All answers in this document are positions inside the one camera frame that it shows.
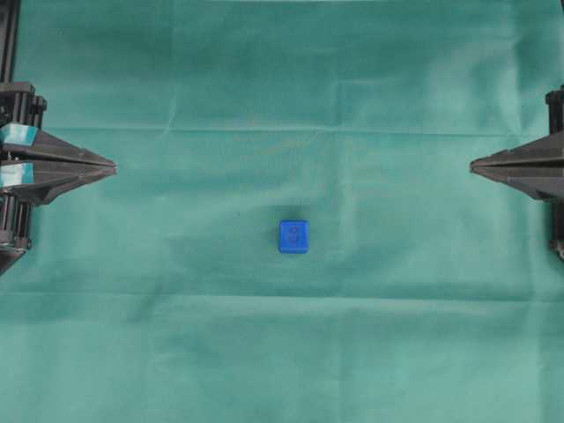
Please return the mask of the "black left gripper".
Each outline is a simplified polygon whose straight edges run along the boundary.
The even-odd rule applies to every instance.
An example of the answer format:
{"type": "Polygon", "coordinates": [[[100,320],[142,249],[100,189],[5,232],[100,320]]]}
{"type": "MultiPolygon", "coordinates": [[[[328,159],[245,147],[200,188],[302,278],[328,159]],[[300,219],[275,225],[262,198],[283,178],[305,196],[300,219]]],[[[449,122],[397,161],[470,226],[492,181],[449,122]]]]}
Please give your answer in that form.
{"type": "Polygon", "coordinates": [[[33,205],[117,174],[112,160],[41,130],[46,109],[31,84],[1,84],[2,273],[32,246],[33,205]]]}

